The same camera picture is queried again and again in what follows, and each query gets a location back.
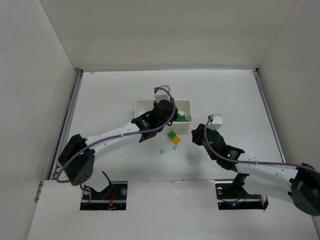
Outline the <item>green square lego brick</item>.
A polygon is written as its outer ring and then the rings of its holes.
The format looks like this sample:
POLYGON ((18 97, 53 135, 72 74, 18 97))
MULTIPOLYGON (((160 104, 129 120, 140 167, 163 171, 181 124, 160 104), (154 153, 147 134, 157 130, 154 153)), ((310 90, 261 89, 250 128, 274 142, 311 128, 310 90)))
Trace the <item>green square lego brick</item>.
POLYGON ((167 135, 167 137, 171 140, 174 139, 175 136, 176 136, 176 133, 174 131, 170 131, 169 134, 167 135))

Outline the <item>yellow rectangular lego brick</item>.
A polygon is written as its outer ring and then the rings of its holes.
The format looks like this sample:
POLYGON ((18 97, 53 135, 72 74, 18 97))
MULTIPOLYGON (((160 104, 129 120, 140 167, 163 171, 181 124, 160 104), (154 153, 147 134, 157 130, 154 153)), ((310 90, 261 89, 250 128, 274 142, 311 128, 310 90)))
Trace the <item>yellow rectangular lego brick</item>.
POLYGON ((181 142, 181 139, 178 136, 174 136, 171 141, 175 144, 178 145, 181 142))

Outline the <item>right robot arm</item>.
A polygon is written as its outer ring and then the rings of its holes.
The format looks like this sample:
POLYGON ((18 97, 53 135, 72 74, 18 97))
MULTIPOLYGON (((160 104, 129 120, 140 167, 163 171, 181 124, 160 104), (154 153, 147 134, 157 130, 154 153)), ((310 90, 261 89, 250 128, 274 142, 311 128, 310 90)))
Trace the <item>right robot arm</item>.
POLYGON ((192 142, 203 146, 211 160, 237 175, 233 180, 249 195, 284 200, 300 211, 320 215, 320 172, 311 165, 243 159, 243 149, 228 145, 217 130, 199 124, 191 132, 192 142))

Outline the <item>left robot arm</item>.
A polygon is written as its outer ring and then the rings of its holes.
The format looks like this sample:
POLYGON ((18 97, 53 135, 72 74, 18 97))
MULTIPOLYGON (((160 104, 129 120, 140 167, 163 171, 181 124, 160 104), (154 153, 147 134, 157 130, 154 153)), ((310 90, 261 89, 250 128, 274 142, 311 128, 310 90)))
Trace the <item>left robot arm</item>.
POLYGON ((110 192, 111 180, 95 169, 95 162, 117 149, 155 137, 176 120, 177 114, 174 99, 163 99, 155 103, 152 110, 115 130, 89 137, 72 136, 58 158, 61 169, 56 181, 62 183, 60 176, 65 174, 66 182, 72 186, 85 185, 100 194, 110 192))

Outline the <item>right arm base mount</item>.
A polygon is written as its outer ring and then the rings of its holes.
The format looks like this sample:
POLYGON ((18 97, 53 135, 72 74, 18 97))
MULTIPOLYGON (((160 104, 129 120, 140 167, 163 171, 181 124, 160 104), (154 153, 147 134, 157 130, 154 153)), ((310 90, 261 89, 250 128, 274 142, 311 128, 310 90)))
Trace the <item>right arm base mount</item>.
POLYGON ((219 210, 266 210, 269 201, 266 196, 249 194, 244 189, 248 175, 238 173, 233 180, 215 182, 217 206, 219 210))

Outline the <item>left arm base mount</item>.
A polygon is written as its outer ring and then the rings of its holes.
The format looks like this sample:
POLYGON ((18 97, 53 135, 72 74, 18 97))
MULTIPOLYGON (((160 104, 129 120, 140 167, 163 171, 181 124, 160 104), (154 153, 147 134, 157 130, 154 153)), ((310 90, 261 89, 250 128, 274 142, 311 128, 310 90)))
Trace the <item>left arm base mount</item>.
POLYGON ((108 186, 101 192, 84 184, 80 185, 82 198, 81 211, 124 211, 127 207, 127 181, 111 181, 108 175, 102 171, 108 186))

